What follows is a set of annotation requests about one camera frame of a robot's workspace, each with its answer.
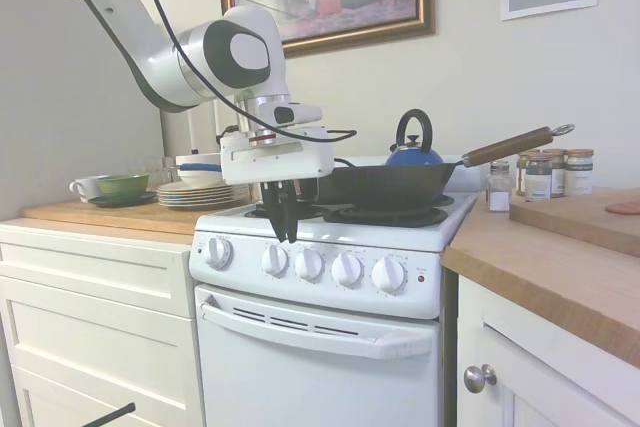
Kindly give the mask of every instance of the jar lid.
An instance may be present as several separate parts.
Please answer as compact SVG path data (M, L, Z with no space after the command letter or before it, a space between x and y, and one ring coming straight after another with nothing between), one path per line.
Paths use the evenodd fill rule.
M491 166L491 173L504 173L504 174L508 174L509 173L509 161L507 160L496 160L494 162L491 162L490 164Z
M556 157L556 155L554 154L545 154L544 152L538 152L535 154L531 154L528 156L529 160L551 160L554 157Z
M567 155L571 157L591 157L593 150L591 149L572 149L567 151Z
M538 154L538 153L540 153L540 149L531 149L531 150L525 150L524 152L520 152L518 155L528 157L529 155Z

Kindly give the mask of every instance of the spice jar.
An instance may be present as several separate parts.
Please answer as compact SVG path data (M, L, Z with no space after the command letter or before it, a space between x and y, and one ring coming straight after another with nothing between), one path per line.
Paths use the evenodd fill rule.
M593 150L576 149L567 152L565 195L576 197L593 193Z
M511 176L509 162L491 162L491 175L487 185L489 212L509 212L511 204Z
M527 155L529 154L537 154L539 150L527 150L518 154L518 162L516 163L517 174L516 174L516 195L521 197L525 196L525 176L527 175Z
M528 155L525 175L525 197L527 202L549 200L551 198L551 159L553 154L536 153Z
M564 178L567 151L564 149L546 149L543 154L553 154L551 159L551 198L562 197L564 195Z

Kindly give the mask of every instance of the white cup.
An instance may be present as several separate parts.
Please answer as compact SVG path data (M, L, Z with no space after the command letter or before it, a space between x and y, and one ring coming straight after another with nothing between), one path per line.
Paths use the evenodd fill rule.
M69 185L69 190L80 196L80 200L85 204L89 199L95 199L102 196L102 190L98 186L98 179L109 177L108 175L94 175L93 177L85 177L76 179Z

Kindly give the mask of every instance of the green bowl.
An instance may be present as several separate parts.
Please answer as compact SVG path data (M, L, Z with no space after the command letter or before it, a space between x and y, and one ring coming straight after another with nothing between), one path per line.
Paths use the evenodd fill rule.
M110 175L97 182L105 197L126 199L139 197L147 191L149 174Z

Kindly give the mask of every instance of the cast iron wok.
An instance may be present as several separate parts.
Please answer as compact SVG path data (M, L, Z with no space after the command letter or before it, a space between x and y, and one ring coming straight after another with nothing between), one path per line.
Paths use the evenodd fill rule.
M442 195L456 167L474 167L540 147L573 129L573 125L543 127L469 152L457 163L340 167L326 177L304 181L301 197L311 200L317 194L313 200L318 204L353 204L374 211L420 209Z

